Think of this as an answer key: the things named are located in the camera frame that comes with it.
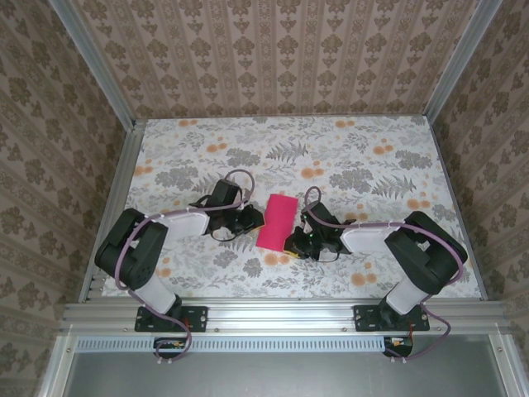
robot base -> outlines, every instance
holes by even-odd
[[[409,332],[413,327],[414,331],[429,331],[430,323],[428,316],[420,306],[415,306],[403,320],[391,324],[391,327],[384,324],[380,315],[380,307],[377,304],[365,304],[353,307],[355,314],[355,328],[357,332],[377,332],[377,331],[403,331]]]
[[[191,332],[206,332],[207,306],[183,306],[178,320],[184,323]],[[158,318],[144,307],[138,308],[136,315],[136,332],[183,332],[175,323]]]

wallpaper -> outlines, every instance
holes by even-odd
[[[434,128],[485,286],[529,362],[529,2],[505,0]]]
[[[0,2],[0,395],[32,395],[77,300],[120,127],[46,1]]]
[[[422,113],[475,0],[74,0],[137,118]]]

aluminum rail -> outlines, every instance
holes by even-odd
[[[183,304],[208,306],[207,334],[212,335],[402,335],[402,332],[355,330],[353,306],[378,302],[379,299],[185,299]],[[135,332],[138,307],[134,299],[118,297],[69,304],[64,311],[60,335],[171,335]],[[450,323],[453,334],[508,333],[508,322],[499,302],[433,299],[427,307]],[[430,331],[415,334],[436,335],[446,330],[446,326],[434,318],[430,318],[430,325]]]

pink sponge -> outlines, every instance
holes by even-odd
[[[271,194],[264,213],[265,225],[260,229],[256,245],[283,252],[284,241],[292,234],[297,209],[297,198]]]

floral tablecloth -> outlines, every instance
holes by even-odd
[[[299,198],[301,209],[305,191],[315,184],[342,222],[400,220],[420,209],[463,243],[427,120],[420,116],[149,120],[126,206],[143,213],[184,208],[235,168],[255,177],[252,202],[262,211],[272,193]],[[244,175],[236,181],[249,182]],[[183,297],[379,298],[403,276],[391,255],[356,252],[316,263],[258,248],[256,239],[252,232],[233,242],[166,242],[156,271]],[[108,279],[103,295],[119,294]],[[440,296],[480,296],[471,263]]]

